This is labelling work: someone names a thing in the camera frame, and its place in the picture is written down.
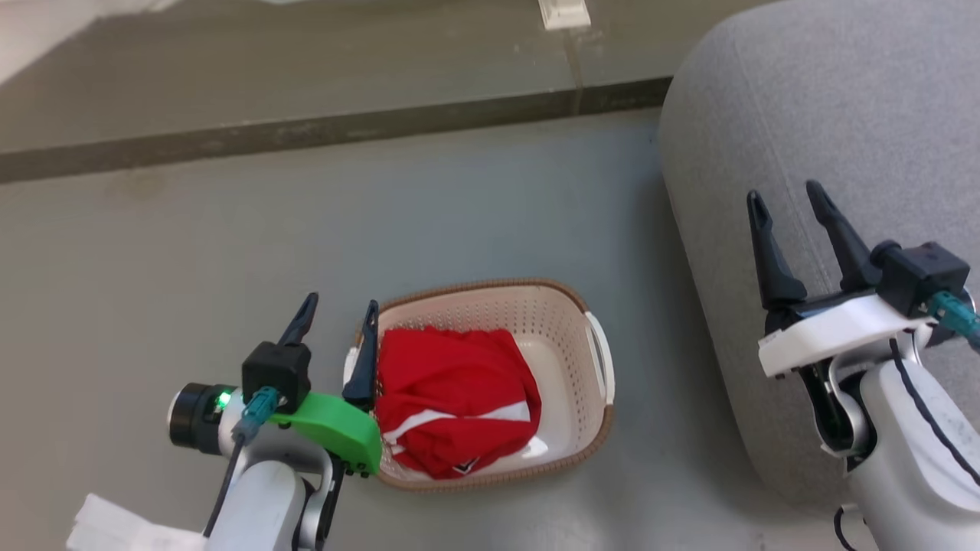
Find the gray sofa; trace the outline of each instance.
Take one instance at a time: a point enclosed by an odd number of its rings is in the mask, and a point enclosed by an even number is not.
[[[761,191],[811,295],[840,273],[804,187],[821,181],[869,246],[937,240],[980,287],[980,2],[790,0],[733,17],[677,72],[663,172],[732,410],[761,478],[791,503],[847,501],[795,377],[762,375],[745,196]],[[980,359],[962,342],[926,367],[975,426]]]

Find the white stripe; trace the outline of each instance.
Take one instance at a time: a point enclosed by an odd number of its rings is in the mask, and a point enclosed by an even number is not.
[[[400,425],[398,425],[398,428],[385,432],[384,440],[389,444],[394,444],[409,430],[412,430],[417,426],[425,425],[426,423],[431,423],[438,419],[459,418],[457,418],[455,415],[437,412],[435,410],[424,410],[416,413],[415,415],[409,416],[407,419],[402,421]],[[517,402],[515,404],[511,404],[510,406],[497,408],[496,410],[483,415],[463,417],[462,419],[496,419],[499,421],[522,421],[527,423],[531,421],[531,411],[527,408],[527,402]]]

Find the plastic basket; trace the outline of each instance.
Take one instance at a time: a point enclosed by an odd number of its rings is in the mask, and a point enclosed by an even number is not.
[[[576,465],[606,441],[613,422],[613,359],[602,326],[573,290],[546,279],[504,279],[404,297],[381,307],[379,346],[387,329],[426,326],[510,331],[537,380],[541,424],[520,452],[452,480],[434,480],[403,467],[382,441],[378,477],[385,483],[419,492],[498,484]],[[345,382],[360,342],[359,332],[345,363]]]

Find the red cloth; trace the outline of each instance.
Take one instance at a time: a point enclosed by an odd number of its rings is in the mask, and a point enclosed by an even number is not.
[[[503,329],[385,331],[377,377],[374,413],[394,459],[433,478],[458,478],[520,451],[541,420],[537,383]],[[491,412],[498,419],[479,418]]]

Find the teal cable connector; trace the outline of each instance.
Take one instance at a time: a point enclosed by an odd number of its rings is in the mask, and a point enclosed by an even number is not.
[[[948,291],[938,292],[929,301],[929,315],[941,326],[965,337],[970,347],[980,354],[980,317],[963,301]]]
[[[243,445],[249,445],[278,407],[279,392],[271,386],[263,386],[245,406],[242,418],[231,429],[231,437],[236,441],[242,437]]]

